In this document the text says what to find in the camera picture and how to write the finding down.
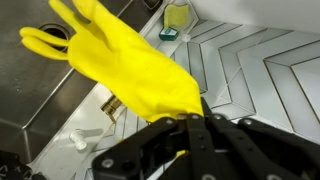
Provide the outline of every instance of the yellow rubber glove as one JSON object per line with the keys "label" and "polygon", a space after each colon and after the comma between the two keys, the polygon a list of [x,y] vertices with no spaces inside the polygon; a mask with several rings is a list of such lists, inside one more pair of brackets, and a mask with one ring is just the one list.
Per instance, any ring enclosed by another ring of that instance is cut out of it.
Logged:
{"label": "yellow rubber glove", "polygon": [[[76,31],[69,42],[26,27],[20,31],[22,43],[45,57],[68,60],[149,122],[161,117],[176,118],[179,113],[203,115],[198,85],[186,71],[153,49],[97,0],[73,3],[90,24],[81,22],[60,0],[49,1]],[[68,46],[68,52],[59,52],[50,45]]]}

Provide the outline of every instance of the drain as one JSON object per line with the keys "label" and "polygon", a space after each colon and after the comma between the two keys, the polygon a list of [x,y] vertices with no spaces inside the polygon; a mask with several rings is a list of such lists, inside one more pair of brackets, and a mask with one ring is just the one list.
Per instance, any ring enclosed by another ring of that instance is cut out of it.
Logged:
{"label": "drain", "polygon": [[[61,39],[69,40],[70,39],[70,33],[68,30],[59,25],[59,24],[45,24],[39,28],[40,30],[51,34],[53,36],[56,36]],[[53,48],[59,50],[59,51],[66,51],[68,47],[59,47],[59,46],[52,46]]]}

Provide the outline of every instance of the rubber glove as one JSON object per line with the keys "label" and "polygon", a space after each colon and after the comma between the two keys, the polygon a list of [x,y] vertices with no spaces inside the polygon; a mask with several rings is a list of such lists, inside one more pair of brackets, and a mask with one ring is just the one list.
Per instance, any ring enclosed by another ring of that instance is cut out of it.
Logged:
{"label": "rubber glove", "polygon": [[[74,28],[70,41],[35,28],[22,28],[22,43],[55,60],[68,60],[83,75],[108,87],[129,109],[149,122],[180,113],[203,115],[196,81],[174,61],[153,49],[138,33],[97,0],[73,0],[91,23],[81,22],[60,0],[49,4]],[[68,52],[52,48],[68,46]]]}

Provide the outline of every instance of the sink basin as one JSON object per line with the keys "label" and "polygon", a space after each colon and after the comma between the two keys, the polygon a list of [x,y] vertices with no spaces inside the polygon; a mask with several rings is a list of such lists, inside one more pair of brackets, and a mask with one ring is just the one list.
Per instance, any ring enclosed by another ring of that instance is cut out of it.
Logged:
{"label": "sink basin", "polygon": [[[71,0],[63,0],[75,9]],[[110,12],[140,31],[153,11],[141,0],[101,0]],[[0,149],[17,153],[23,163],[37,157],[96,82],[27,50],[19,30],[38,27],[70,38],[75,32],[49,7],[47,0],[0,2]]]}

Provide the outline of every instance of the stainless steel sink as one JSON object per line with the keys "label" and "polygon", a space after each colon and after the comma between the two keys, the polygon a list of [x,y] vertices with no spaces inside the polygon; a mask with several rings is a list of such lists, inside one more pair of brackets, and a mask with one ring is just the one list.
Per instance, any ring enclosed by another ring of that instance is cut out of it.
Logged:
{"label": "stainless steel sink", "polygon": [[[75,9],[71,0],[63,1]],[[141,0],[101,2],[136,31],[157,9],[149,11]],[[48,60],[20,43],[19,29],[25,26],[40,28],[50,24],[48,31],[52,34],[74,34],[47,0],[0,1],[0,22],[0,149],[17,153],[24,163],[29,163],[96,83],[74,71],[67,62]],[[56,25],[66,32],[56,29]]]}

